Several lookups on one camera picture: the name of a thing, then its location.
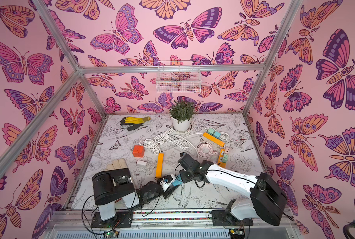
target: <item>pink butterfly wallpaper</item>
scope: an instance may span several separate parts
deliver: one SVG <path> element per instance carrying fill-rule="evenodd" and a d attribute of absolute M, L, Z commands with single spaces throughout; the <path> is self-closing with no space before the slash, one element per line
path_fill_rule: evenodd
<path fill-rule="evenodd" d="M 303 5 L 270 71 L 281 73 L 266 77 L 248 117 L 303 237 L 343 239 L 355 219 L 355 4 Z"/>

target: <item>white wire basket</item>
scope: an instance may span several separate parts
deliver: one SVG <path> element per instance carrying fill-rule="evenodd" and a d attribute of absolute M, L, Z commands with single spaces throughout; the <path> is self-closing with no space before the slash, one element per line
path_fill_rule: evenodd
<path fill-rule="evenodd" d="M 200 62 L 197 65 L 179 65 L 175 69 L 171 69 L 173 61 L 159 61 L 158 72 L 156 74 L 156 91 L 157 92 L 194 92 L 201 91 L 201 74 Z"/>

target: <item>black cable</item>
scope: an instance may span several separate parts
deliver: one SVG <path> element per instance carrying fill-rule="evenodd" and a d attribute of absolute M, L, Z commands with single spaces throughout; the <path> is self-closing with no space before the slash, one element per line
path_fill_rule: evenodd
<path fill-rule="evenodd" d="M 143 215 L 143 207 L 142 207 L 142 204 L 140 204 L 140 213 L 141 213 L 142 216 L 148 216 L 150 213 L 152 213 L 155 210 L 156 206 L 158 205 L 159 199 L 160 199 L 161 190 L 162 190 L 162 188 L 160 188 L 160 190 L 159 190 L 159 197 L 158 197 L 158 201 L 155 204 L 155 207 L 149 213 L 147 213 L 146 215 Z"/>
<path fill-rule="evenodd" d="M 199 185 L 197 184 L 197 181 L 196 181 L 196 180 L 195 180 L 195 184 L 196 184 L 196 186 L 200 189 L 200 188 L 204 187 L 205 182 L 203 183 L 203 185 L 202 185 L 201 187 L 199 187 Z"/>

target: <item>pink wall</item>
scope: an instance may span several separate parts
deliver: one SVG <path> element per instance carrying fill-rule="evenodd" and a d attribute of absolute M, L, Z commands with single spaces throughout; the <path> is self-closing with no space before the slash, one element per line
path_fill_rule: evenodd
<path fill-rule="evenodd" d="M 272 82 L 266 78 L 259 101 L 262 112 L 252 107 L 249 120 L 273 179 L 288 193 L 297 224 L 308 233 L 304 238 L 342 239 L 342 227 L 355 219 L 355 2 L 306 0 L 303 4 L 303 19 L 321 4 L 327 9 L 325 17 L 317 22 L 315 14 L 302 24 L 297 13 L 285 52 L 276 56 L 276 66 L 285 70 Z M 313 30 L 312 37 L 300 40 L 301 33 L 308 34 L 302 29 Z M 294 41 L 301 42 L 293 44 L 299 50 L 296 55 L 291 48 Z M 342 71 L 341 80 L 327 83 L 351 65 L 354 68 Z M 338 93 L 340 102 L 334 98 Z M 293 107 L 286 104 L 292 96 L 299 99 Z"/>
<path fill-rule="evenodd" d="M 1 14 L 5 13 L 5 9 L 11 11 L 13 15 L 20 13 L 22 18 Z M 13 34 L 6 24 L 14 25 L 12 31 L 17 29 L 21 31 Z M 36 111 L 38 108 L 32 107 L 31 103 L 35 103 L 38 99 L 40 107 L 43 108 L 47 100 L 62 84 L 61 69 L 63 68 L 64 79 L 67 79 L 66 75 L 72 72 L 65 59 L 61 62 L 59 51 L 55 47 L 52 50 L 46 50 L 47 38 L 48 34 L 39 14 L 28 4 L 28 1 L 0 3 L 0 156 L 14 141 L 17 134 L 30 123 L 32 116 L 29 113 L 38 113 Z M 26 58 L 24 67 L 22 67 L 23 63 L 20 63 L 21 54 Z M 25 67 L 28 68 L 28 75 L 25 75 Z M 64 160 L 62 162 L 55 157 L 55 153 L 63 146 L 75 145 L 82 136 L 87 135 L 89 139 L 85 145 L 84 154 L 86 155 L 91 145 L 89 127 L 93 131 L 99 127 L 99 122 L 94 124 L 87 112 L 89 108 L 94 108 L 89 96 L 87 93 L 82 94 L 81 105 L 78 104 L 76 95 L 73 97 L 71 93 L 56 107 L 54 114 L 38 131 L 38 135 L 30 141 L 30 147 L 25 148 L 20 154 L 17 159 L 17 161 L 21 160 L 20 163 L 13 163 L 0 180 L 0 238 L 31 238 L 33 231 L 37 228 L 36 223 L 40 215 L 47 212 L 47 215 L 44 214 L 46 219 L 49 212 L 45 210 L 58 209 L 59 205 L 65 203 L 74 183 L 73 173 L 76 174 L 77 169 L 80 169 L 83 159 L 76 160 L 75 165 L 69 169 L 67 161 L 64 160 L 65 156 L 60 156 Z M 76 131 L 72 135 L 69 134 L 67 127 L 64 126 L 61 107 L 67 112 L 70 108 L 73 113 L 78 110 L 78 114 L 85 111 L 84 123 L 79 133 Z M 30 193 L 22 193 L 28 189 L 28 186 L 31 188 Z M 42 224 L 42 228 L 46 226 L 46 221 L 39 220 L 38 222 Z M 34 237 L 37 238 L 42 232 L 42 230 L 37 230 Z"/>

